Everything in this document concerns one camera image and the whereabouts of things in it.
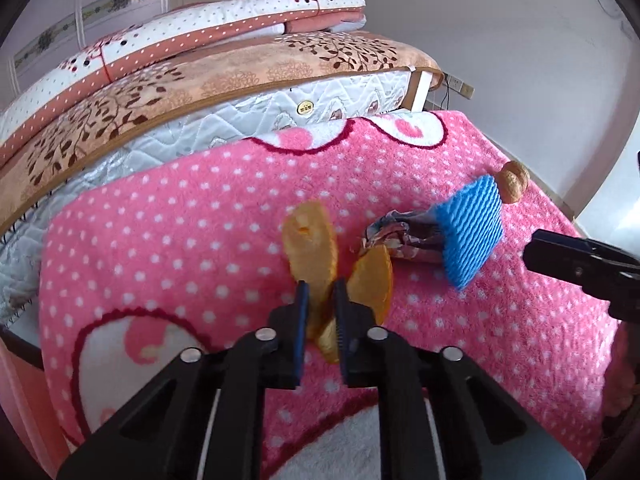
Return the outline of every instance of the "power outlet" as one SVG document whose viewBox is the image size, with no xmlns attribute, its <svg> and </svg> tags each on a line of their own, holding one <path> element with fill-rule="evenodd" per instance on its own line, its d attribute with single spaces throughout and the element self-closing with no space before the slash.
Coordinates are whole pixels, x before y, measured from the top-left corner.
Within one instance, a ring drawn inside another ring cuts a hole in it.
<svg viewBox="0 0 640 480">
<path fill-rule="evenodd" d="M 458 92 L 462 97 L 466 97 L 467 99 L 471 99 L 474 95 L 474 88 L 471 85 L 466 83 L 462 83 L 462 88 Z"/>
<path fill-rule="evenodd" d="M 462 79 L 458 79 L 451 74 L 445 74 L 445 77 L 447 78 L 447 83 L 449 83 L 449 88 L 451 88 L 454 92 L 460 93 L 460 91 L 462 90 L 462 85 L 464 84 Z"/>
</svg>

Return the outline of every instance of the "white polka dots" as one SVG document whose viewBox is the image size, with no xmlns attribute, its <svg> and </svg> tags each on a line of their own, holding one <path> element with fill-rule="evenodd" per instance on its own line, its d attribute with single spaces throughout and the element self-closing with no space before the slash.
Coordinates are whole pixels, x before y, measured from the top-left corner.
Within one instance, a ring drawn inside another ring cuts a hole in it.
<svg viewBox="0 0 640 480">
<path fill-rule="evenodd" d="M 216 297 L 224 300 L 229 295 L 229 288 L 226 285 L 216 287 Z"/>
<path fill-rule="evenodd" d="M 271 449 L 277 449 L 282 447 L 284 444 L 284 439 L 281 436 L 272 436 L 268 441 L 268 446 Z"/>
<path fill-rule="evenodd" d="M 294 301 L 293 294 L 291 294 L 289 292 L 284 292 L 283 294 L 281 294 L 280 295 L 280 299 L 282 300 L 282 303 L 284 303 L 284 304 L 291 304 Z"/>
<path fill-rule="evenodd" d="M 324 390 L 329 394 L 337 393 L 340 390 L 340 384 L 332 379 L 329 379 L 324 382 Z"/>
<path fill-rule="evenodd" d="M 244 299 L 247 303 L 257 303 L 260 299 L 260 294 L 257 290 L 246 290 L 244 292 Z"/>
<path fill-rule="evenodd" d="M 216 320 L 216 315 L 210 310 L 205 310 L 202 313 L 202 320 L 207 324 L 211 324 Z"/>
</svg>

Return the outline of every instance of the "mattress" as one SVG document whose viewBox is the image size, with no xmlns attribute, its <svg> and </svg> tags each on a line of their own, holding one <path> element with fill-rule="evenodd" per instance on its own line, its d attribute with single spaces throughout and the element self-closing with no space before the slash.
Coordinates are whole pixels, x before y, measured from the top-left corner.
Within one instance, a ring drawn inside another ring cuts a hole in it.
<svg viewBox="0 0 640 480">
<path fill-rule="evenodd" d="M 82 192 L 244 137 L 394 110 L 407 92 L 410 75 L 397 70 L 338 76 L 253 94 L 165 123 L 114 150 L 40 200 L 2 238 L 0 322 L 15 322 L 22 306 L 36 298 L 44 232 L 50 220 Z M 36 320 L 31 314 L 25 319 L 29 324 Z M 35 332 L 31 328 L 21 326 L 20 330 Z M 33 334 L 28 338 L 33 341 Z"/>
</svg>

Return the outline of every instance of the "folded quilt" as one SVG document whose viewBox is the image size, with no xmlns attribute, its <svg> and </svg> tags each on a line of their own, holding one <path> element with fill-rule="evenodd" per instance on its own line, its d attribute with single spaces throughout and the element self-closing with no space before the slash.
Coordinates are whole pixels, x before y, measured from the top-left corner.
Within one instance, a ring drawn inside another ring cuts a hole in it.
<svg viewBox="0 0 640 480">
<path fill-rule="evenodd" d="M 407 70 L 352 73 L 231 99 L 156 126 L 86 166 L 0 237 L 0 323 L 28 316 L 19 309 L 37 298 L 44 232 L 80 193 L 245 137 L 396 110 L 411 76 Z M 298 106 L 305 102 L 313 110 L 301 115 Z M 37 304 L 27 309 L 37 310 Z"/>
<path fill-rule="evenodd" d="M 268 27 L 361 27 L 364 6 L 364 0 L 227 0 L 175 10 L 104 37 L 35 82 L 0 116 L 0 168 L 62 112 L 145 66 Z"/>
<path fill-rule="evenodd" d="M 267 89 L 403 68 L 434 73 L 434 85 L 442 76 L 422 51 L 366 32 L 244 40 L 139 70 L 61 114 L 0 170 L 0 232 L 87 164 L 170 119 Z"/>
</svg>

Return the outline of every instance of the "pink polka dot blanket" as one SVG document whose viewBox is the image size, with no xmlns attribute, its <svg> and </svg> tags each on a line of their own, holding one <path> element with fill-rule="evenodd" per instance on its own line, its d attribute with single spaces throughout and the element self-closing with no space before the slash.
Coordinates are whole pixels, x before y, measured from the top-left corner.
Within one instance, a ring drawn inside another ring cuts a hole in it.
<svg viewBox="0 0 640 480">
<path fill-rule="evenodd" d="M 280 229 L 299 202 L 324 203 L 349 276 L 373 219 L 444 202 L 506 160 L 461 113 L 402 112 L 245 139 L 84 193 L 50 224 L 40 285 L 45 372 L 68 439 L 82 442 L 181 349 L 228 348 L 292 301 Z M 414 346 L 463 348 L 586 464 L 617 324 L 604 302 L 525 269 L 533 231 L 576 234 L 535 185 L 502 206 L 502 222 L 462 291 L 442 268 L 394 260 L 385 325 Z M 341 385 L 311 343 L 305 363 L 295 392 L 267 392 L 267 477 L 300 478 L 300 456 L 331 470 L 345 431 L 365 445 L 375 395 Z"/>
</svg>

